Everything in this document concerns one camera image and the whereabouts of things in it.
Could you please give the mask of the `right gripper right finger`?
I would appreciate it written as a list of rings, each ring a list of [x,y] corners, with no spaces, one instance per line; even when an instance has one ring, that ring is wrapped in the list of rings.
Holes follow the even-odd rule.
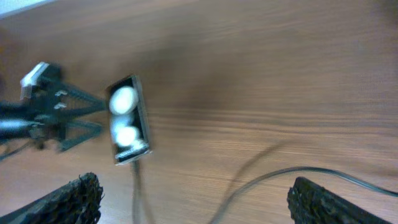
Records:
[[[295,224],[390,224],[305,177],[297,177],[287,195]]]

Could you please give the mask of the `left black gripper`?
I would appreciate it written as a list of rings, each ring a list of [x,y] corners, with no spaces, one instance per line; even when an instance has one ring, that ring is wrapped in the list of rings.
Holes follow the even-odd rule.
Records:
[[[46,92],[52,82],[62,80],[59,65],[49,63],[47,69],[32,89],[31,98],[24,98],[17,103],[1,102],[1,144],[15,139],[31,139],[32,132],[43,122],[37,118],[45,113],[47,96],[37,96]],[[105,101],[73,85],[60,84],[60,111],[67,114],[91,114],[106,109]],[[90,139],[97,138],[103,131],[102,125],[82,120],[72,120],[58,126],[57,140],[59,151],[65,152]]]

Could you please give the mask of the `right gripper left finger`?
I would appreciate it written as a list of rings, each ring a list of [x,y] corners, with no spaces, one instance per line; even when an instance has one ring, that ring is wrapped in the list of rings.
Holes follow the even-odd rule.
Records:
[[[101,217],[103,187],[96,174],[77,179],[1,217],[3,224],[95,224]]]

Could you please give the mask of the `black smartphone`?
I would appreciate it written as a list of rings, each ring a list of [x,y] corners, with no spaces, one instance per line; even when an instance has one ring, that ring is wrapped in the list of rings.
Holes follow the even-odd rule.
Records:
[[[151,152],[150,128],[141,81],[130,75],[106,89],[113,159],[127,164]]]

